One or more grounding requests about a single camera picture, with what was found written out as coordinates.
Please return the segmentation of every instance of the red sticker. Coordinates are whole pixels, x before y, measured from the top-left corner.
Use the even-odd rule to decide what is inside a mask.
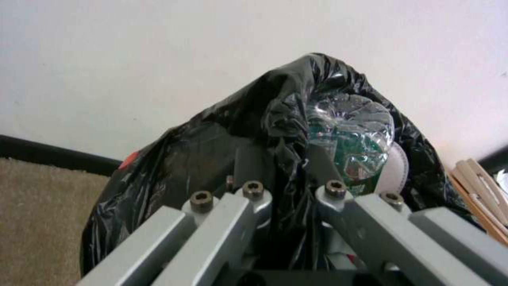
[[[136,152],[130,154],[129,156],[127,156],[125,161],[123,161],[122,165],[120,165],[120,167],[118,167],[118,169],[120,170],[120,169],[123,169],[123,168],[129,166],[132,163],[132,161],[134,161],[134,159],[138,156],[138,153],[139,153],[139,151],[136,151]]]

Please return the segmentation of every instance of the black plastic part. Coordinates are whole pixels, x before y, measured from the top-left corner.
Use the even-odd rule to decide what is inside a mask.
[[[307,174],[307,185],[310,189],[323,186],[329,180],[342,181],[335,164],[323,147],[309,144],[307,160],[303,168]]]
[[[447,180],[433,146],[365,75],[324,54],[308,54],[271,70],[188,122],[169,129],[130,158],[111,177],[82,236],[82,275],[135,231],[160,206],[179,209],[197,190],[217,197],[226,191],[236,150],[257,145],[273,156],[261,160],[274,175],[271,229],[257,269],[321,270],[330,264],[321,250],[320,218],[306,184],[306,104],[341,93],[357,94],[386,107],[397,142],[409,160],[401,195],[413,210],[446,206],[469,217]]]
[[[276,271],[276,270],[225,270],[221,271],[213,286],[337,286],[380,285],[369,273],[353,270],[334,271]]]
[[[233,190],[241,188],[247,181],[259,181],[265,189],[273,190],[275,161],[273,154],[259,145],[239,147],[235,154]]]
[[[0,135],[0,157],[111,176],[121,162],[88,153]]]

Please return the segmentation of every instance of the metal bar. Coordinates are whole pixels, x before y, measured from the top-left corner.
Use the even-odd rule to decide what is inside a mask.
[[[190,216],[162,206],[77,285],[148,285],[195,229]]]
[[[413,213],[409,220],[492,285],[508,281],[508,248],[446,208]]]
[[[338,202],[321,198],[326,202],[319,200],[323,220],[382,283],[393,283],[387,267],[395,264],[415,285],[487,285],[376,194],[346,201],[335,213],[330,208]]]
[[[153,285],[212,285],[225,264],[240,266],[255,227],[249,200],[224,194]]]

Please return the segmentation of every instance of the trash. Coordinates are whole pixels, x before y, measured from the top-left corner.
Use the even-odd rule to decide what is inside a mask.
[[[342,61],[315,53],[265,73],[130,156],[112,175],[83,231],[82,275],[160,206],[179,209],[198,190],[221,197],[226,177],[234,172],[236,150],[251,144],[266,150],[271,159],[265,161],[275,166],[269,174],[274,182],[270,187],[269,242],[255,267],[329,268],[316,247],[320,219],[304,180],[309,144],[307,103],[327,93],[359,95],[389,111],[395,128],[393,141],[409,160],[401,195],[410,208],[446,206],[469,218],[436,151],[416,126],[374,90],[363,74]]]
[[[313,100],[307,103],[309,142],[328,150],[354,196],[372,193],[393,141],[389,111],[356,94],[325,92]]]

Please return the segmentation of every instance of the black baseboard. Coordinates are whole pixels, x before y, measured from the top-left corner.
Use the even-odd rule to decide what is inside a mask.
[[[491,175],[502,169],[508,169],[508,146],[483,158],[479,164]]]
[[[111,176],[121,161],[0,135],[0,157]]]

